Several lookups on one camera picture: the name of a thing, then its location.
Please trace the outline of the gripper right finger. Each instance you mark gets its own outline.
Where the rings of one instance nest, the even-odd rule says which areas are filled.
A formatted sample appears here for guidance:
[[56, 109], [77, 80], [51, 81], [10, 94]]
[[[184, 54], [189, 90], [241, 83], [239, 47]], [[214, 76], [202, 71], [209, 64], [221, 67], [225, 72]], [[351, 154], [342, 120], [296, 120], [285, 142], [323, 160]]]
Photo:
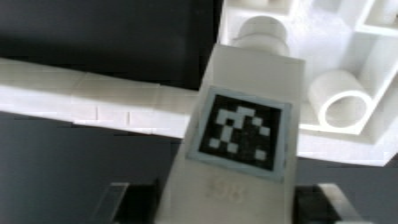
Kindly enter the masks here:
[[358, 215], [333, 183], [296, 186], [292, 224], [374, 224]]

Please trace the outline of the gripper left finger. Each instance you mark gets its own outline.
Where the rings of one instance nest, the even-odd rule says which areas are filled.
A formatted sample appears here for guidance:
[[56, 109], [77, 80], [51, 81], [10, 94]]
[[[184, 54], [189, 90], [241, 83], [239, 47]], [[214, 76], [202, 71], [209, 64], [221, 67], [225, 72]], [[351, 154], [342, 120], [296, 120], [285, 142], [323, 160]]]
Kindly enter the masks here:
[[111, 182], [86, 224], [154, 224], [159, 181]]

